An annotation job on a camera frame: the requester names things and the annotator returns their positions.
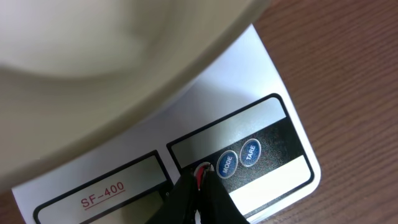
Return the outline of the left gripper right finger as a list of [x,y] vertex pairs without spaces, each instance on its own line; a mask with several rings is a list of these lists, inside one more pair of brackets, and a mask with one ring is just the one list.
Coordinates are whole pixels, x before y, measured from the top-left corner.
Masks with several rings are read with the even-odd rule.
[[249,224],[214,171],[204,171],[198,203],[201,224]]

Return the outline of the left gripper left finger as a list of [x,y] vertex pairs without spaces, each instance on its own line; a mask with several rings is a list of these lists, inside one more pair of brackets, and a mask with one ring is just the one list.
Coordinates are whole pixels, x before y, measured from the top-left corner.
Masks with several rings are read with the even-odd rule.
[[146,224],[192,224],[197,211],[197,179],[191,172],[180,176],[164,204]]

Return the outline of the white digital kitchen scale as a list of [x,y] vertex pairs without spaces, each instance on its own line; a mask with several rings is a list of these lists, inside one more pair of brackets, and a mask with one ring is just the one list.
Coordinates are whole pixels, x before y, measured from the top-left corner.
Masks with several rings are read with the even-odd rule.
[[26,223],[145,223],[182,173],[201,178],[207,168],[250,223],[320,182],[292,100],[253,27],[173,103],[12,193]]

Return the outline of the white ceramic bowl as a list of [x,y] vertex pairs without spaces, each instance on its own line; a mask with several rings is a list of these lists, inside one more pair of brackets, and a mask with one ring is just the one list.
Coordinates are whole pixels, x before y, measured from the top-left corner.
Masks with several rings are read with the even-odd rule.
[[1,190],[140,121],[268,6],[263,0],[2,0]]

